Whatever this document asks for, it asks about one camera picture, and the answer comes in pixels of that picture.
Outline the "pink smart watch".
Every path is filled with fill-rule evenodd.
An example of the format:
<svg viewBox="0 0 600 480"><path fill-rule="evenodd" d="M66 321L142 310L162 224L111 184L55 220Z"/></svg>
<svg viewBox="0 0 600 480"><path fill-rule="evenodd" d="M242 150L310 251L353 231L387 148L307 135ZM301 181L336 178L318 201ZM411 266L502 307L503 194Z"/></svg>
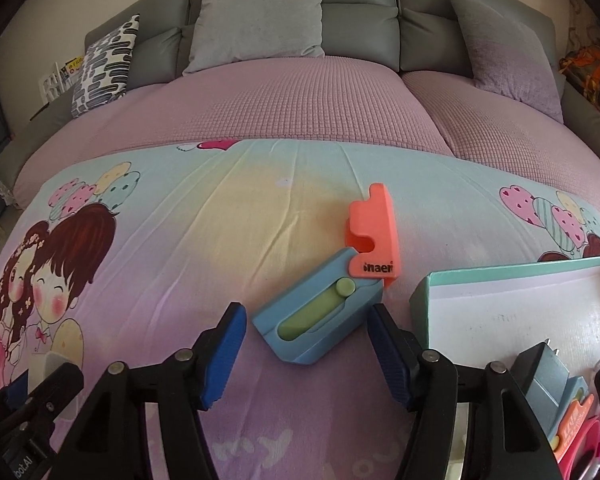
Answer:
<svg viewBox="0 0 600 480"><path fill-rule="evenodd" d="M594 479L600 471L600 414L586 420L559 464L564 479Z"/></svg>

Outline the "black power adapter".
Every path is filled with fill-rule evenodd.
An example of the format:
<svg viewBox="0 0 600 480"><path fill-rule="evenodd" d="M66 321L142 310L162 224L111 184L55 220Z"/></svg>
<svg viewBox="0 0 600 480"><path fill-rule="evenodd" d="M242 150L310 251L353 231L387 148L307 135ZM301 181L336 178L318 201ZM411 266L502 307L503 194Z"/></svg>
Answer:
<svg viewBox="0 0 600 480"><path fill-rule="evenodd" d="M551 439L569 378L567 367L546 341L519 353L510 369L544 434Z"/></svg>

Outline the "small blue orange utility knife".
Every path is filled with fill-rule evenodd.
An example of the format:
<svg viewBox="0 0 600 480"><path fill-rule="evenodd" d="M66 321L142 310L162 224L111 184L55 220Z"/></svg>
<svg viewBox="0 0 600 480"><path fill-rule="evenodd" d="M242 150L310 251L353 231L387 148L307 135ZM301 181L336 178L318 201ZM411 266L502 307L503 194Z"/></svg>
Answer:
<svg viewBox="0 0 600 480"><path fill-rule="evenodd" d="M588 418L594 396L582 376L570 377L547 435L556 462L560 463Z"/></svg>

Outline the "large blue orange utility knife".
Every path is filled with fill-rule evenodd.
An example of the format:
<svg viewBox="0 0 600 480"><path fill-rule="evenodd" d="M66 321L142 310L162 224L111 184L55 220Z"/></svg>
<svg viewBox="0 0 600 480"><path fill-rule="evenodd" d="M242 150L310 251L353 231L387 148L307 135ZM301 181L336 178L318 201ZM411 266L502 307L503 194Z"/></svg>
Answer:
<svg viewBox="0 0 600 480"><path fill-rule="evenodd" d="M281 361L311 365L364 322L401 272L393 200L373 183L365 200L350 203L344 247L265 304L252 324Z"/></svg>

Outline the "mint green shallow tray box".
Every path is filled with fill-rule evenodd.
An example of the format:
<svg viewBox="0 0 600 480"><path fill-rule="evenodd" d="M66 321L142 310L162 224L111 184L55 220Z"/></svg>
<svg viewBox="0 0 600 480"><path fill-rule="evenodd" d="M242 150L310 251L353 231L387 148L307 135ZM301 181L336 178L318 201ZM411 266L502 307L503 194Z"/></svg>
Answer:
<svg viewBox="0 0 600 480"><path fill-rule="evenodd" d="M498 361L510 371L519 353L546 341L582 376L600 414L600 257L491 266L429 274L410 299L415 336L456 365Z"/></svg>

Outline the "cartoon print pink tablecloth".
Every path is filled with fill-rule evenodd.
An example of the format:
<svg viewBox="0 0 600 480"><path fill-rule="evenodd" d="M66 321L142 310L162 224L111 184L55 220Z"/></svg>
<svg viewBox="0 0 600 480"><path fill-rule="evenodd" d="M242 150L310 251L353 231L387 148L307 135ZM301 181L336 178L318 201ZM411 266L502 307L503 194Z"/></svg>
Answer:
<svg viewBox="0 0 600 480"><path fill-rule="evenodd" d="M396 322L429 273L600 256L600 188L569 191L457 158L352 143L254 140L148 148L47 180L0 255L0 388L37 354L88 386L115 360L189 346L228 304L249 312L344 245L374 183L393 200ZM364 330L310 366L250 330L201 416L223 479L391 479L411 428Z"/></svg>

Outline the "white magazine rack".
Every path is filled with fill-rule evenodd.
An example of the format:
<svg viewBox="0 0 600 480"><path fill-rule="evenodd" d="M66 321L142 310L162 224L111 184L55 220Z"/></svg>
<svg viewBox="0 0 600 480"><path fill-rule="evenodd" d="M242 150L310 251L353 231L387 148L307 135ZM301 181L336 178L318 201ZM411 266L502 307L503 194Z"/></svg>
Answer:
<svg viewBox="0 0 600 480"><path fill-rule="evenodd" d="M58 99L79 80L83 60L84 56L79 55L64 64L55 63L48 74L38 78L38 91L44 104Z"/></svg>

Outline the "black white patterned cushion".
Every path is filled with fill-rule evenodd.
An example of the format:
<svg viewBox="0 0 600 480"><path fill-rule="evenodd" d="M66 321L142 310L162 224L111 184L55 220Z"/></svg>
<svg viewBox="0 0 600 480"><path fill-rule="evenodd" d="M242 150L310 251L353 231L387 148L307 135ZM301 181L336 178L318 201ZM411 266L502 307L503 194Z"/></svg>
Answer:
<svg viewBox="0 0 600 480"><path fill-rule="evenodd" d="M140 16L134 14L86 49L79 80L73 86L73 118L125 94L139 29Z"/></svg>

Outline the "orange yellow decoration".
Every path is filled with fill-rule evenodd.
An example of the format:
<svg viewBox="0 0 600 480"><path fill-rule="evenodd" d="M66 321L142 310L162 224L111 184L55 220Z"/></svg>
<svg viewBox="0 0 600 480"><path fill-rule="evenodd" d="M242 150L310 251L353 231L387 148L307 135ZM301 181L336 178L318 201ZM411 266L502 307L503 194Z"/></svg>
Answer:
<svg viewBox="0 0 600 480"><path fill-rule="evenodd" d="M600 45L570 51L559 61L559 71L600 112Z"/></svg>

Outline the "purple grey cushion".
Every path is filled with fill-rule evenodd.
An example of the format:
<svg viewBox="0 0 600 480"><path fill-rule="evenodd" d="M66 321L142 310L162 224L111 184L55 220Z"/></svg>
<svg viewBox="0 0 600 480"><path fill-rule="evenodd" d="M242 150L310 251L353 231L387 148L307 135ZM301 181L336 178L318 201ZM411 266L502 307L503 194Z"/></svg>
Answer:
<svg viewBox="0 0 600 480"><path fill-rule="evenodd" d="M533 107L560 124L562 98L539 37L479 0L450 0L475 86Z"/></svg>

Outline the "grey sofa with pink cover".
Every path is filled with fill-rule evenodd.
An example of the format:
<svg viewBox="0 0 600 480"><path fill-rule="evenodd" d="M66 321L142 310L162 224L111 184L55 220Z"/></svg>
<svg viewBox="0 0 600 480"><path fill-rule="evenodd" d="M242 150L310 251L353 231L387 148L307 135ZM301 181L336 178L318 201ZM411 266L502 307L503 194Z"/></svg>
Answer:
<svg viewBox="0 0 600 480"><path fill-rule="evenodd" d="M201 0L138 0L86 35L86 49L140 16L125 94L73 118L73 86L0 154L0 194L26 206L78 162L237 140L388 145L476 162L600 211L600 112L559 71L554 24L518 0L479 0L530 27L555 71L560 124L481 90L450 0L323 0L322 58L265 58L186 74Z"/></svg>

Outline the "light grey cushion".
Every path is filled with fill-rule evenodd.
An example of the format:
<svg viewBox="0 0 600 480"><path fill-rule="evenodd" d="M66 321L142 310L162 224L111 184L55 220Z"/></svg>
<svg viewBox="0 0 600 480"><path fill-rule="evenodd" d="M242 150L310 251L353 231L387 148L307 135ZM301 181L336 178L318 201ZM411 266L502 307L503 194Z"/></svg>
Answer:
<svg viewBox="0 0 600 480"><path fill-rule="evenodd" d="M322 2L201 0L184 72L265 58L322 58Z"/></svg>

